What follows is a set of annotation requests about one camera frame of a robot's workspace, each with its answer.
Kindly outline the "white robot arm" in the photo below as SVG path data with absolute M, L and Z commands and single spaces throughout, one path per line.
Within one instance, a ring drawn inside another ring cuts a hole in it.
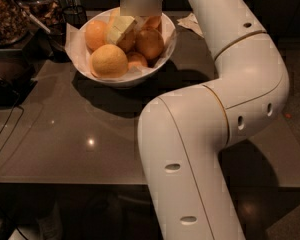
M 218 77 L 145 106 L 141 162 L 164 240 L 245 240 L 218 154 L 276 118 L 288 97 L 288 73 L 243 0 L 188 1 Z

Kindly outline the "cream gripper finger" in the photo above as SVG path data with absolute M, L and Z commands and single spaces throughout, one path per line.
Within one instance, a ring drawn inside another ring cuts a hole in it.
M 117 16 L 109 25 L 106 34 L 105 40 L 109 44 L 117 45 L 127 33 L 134 29 L 137 21 L 132 16 Z

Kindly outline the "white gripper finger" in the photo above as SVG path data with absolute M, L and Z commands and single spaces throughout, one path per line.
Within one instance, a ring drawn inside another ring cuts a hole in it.
M 140 31 L 142 29 L 142 27 L 144 26 L 144 24 L 146 23 L 147 17 L 136 16 L 134 18 L 134 20 L 135 20 L 134 30 L 135 31 Z

